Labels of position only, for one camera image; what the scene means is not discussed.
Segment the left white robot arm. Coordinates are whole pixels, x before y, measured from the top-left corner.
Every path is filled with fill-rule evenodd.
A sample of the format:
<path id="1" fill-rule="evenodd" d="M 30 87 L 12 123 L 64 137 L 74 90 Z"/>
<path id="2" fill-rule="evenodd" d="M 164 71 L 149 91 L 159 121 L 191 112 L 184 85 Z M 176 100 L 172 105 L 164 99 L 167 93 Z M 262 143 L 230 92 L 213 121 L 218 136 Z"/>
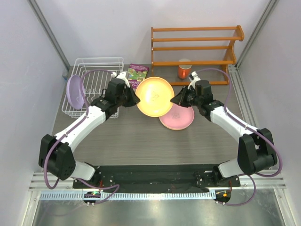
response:
<path id="1" fill-rule="evenodd" d="M 106 122 L 119 107 L 132 107 L 139 101 L 126 78 L 113 78 L 108 83 L 105 95 L 95 99 L 75 122 L 55 136 L 47 134 L 42 138 L 39 165 L 44 173 L 51 173 L 60 180 L 80 178 L 88 187 L 97 187 L 100 176 L 95 173 L 95 168 L 76 161 L 73 153 L 81 141 Z"/>

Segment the white wire dish rack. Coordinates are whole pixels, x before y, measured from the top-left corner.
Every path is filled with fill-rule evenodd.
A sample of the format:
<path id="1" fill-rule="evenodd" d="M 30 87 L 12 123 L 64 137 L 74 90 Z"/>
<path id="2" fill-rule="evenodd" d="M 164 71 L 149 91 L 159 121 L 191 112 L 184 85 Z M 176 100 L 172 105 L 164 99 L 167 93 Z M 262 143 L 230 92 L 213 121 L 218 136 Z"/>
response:
<path id="1" fill-rule="evenodd" d="M 119 74 L 123 71 L 124 59 L 122 57 L 90 57 L 77 58 L 71 72 L 72 75 L 78 75 L 84 86 L 86 100 L 92 102 L 104 93 L 111 80 L 111 73 Z M 86 107 L 80 110 L 74 109 L 68 102 L 65 94 L 62 112 L 72 118 L 80 117 L 86 111 Z"/>

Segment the pink plate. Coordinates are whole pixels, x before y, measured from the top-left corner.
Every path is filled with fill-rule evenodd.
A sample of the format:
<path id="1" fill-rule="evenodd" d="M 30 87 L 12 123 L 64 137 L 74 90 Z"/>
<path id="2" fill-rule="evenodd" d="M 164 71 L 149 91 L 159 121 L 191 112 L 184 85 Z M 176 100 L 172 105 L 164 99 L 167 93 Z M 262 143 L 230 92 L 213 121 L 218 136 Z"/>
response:
<path id="1" fill-rule="evenodd" d="M 173 104 L 171 110 L 159 117 L 160 121 L 179 121 L 181 123 L 192 124 L 194 120 L 194 110 L 192 107 L 181 107 Z"/>

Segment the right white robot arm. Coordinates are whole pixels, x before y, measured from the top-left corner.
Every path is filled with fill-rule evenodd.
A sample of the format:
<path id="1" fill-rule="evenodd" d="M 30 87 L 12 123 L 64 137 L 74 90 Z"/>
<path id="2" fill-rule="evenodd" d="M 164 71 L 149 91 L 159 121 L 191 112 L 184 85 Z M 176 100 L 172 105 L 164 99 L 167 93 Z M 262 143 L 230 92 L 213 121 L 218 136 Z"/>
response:
<path id="1" fill-rule="evenodd" d="M 181 107 L 197 107 L 202 116 L 220 126 L 238 142 L 237 157 L 214 168 L 212 179 L 216 185 L 225 185 L 232 176 L 256 174 L 277 164 L 271 132 L 252 127 L 232 115 L 221 101 L 214 99 L 209 81 L 200 80 L 183 86 L 171 102 Z"/>

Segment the yellow plate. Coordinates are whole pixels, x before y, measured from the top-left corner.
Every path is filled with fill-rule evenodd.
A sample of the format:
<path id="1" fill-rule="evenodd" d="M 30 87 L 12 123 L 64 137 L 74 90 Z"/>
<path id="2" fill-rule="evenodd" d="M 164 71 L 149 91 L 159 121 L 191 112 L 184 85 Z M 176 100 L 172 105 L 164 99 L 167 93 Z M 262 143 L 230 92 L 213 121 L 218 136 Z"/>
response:
<path id="1" fill-rule="evenodd" d="M 149 117 L 161 117 L 173 106 L 171 99 L 174 90 L 169 82 L 160 77 L 149 77 L 142 81 L 135 94 L 140 99 L 138 109 Z"/>
<path id="2" fill-rule="evenodd" d="M 190 123 L 181 123 L 179 121 L 160 121 L 163 126 L 171 130 L 183 130 L 190 126 Z"/>

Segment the lilac plate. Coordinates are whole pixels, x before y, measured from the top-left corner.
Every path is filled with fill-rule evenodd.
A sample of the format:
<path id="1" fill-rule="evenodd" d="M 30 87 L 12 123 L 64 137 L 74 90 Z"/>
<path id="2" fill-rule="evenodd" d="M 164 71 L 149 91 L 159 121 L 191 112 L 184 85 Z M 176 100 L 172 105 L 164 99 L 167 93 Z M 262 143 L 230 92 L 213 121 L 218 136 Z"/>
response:
<path id="1" fill-rule="evenodd" d="M 78 75 L 72 75 L 67 81 L 66 95 L 69 104 L 76 110 L 80 110 L 84 105 L 81 90 L 84 90 L 81 78 Z"/>

